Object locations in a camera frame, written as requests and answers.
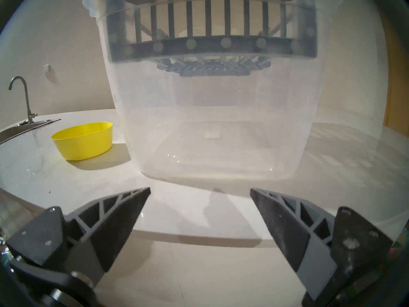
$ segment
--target screw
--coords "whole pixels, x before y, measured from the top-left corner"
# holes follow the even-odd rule
[[[343,245],[348,249],[348,250],[354,250],[359,247],[359,242],[356,239],[353,238],[347,238],[343,241]]]
[[[230,48],[232,46],[232,40],[228,37],[224,37],[220,41],[220,44],[222,45],[223,48]]]
[[[379,237],[379,233],[376,232],[376,231],[369,231],[369,235],[370,235],[371,237]]]

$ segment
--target yellow bowl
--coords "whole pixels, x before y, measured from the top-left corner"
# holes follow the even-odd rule
[[[52,137],[63,158],[80,161],[105,153],[112,146],[112,123],[98,122],[73,126]]]

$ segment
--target bolt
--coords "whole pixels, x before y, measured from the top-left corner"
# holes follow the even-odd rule
[[[379,233],[376,232],[376,231],[369,231],[369,235],[370,235],[371,237],[379,237]]]
[[[187,49],[190,49],[190,50],[195,49],[195,47],[196,47],[196,40],[194,40],[194,39],[188,39],[187,42],[186,42],[186,47],[187,47]]]
[[[153,50],[156,52],[162,52],[163,50],[163,44],[161,42],[156,42],[153,44]]]
[[[264,38],[257,38],[256,45],[258,48],[263,49],[267,46],[267,41]]]
[[[355,250],[356,248],[359,247],[359,242],[356,239],[353,238],[347,238],[343,241],[343,245],[348,249],[348,250]]]
[[[222,45],[223,48],[230,48],[232,46],[232,40],[228,37],[224,37],[220,41],[220,44]]]

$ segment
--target wall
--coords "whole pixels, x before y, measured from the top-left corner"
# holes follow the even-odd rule
[[[47,79],[42,66],[50,64]],[[25,0],[0,35],[0,128],[26,116],[113,108],[95,19],[81,0]],[[388,81],[381,19],[372,0],[344,0],[334,16],[321,106],[383,121]]]
[[[332,20],[319,105],[383,123],[388,92],[385,35],[373,0],[344,0]]]
[[[49,78],[42,67],[53,68]],[[82,0],[25,0],[0,35],[0,129],[27,118],[24,88],[39,115],[114,108],[98,27]]]

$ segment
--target stainless steel sink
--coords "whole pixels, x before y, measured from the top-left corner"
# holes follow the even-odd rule
[[[58,120],[61,120],[61,119],[45,120],[45,121],[38,121],[38,122],[33,122],[33,123],[12,126],[11,128],[4,130],[3,132],[0,132],[0,144],[20,134],[34,130],[36,128],[42,127],[44,125],[50,124]]]

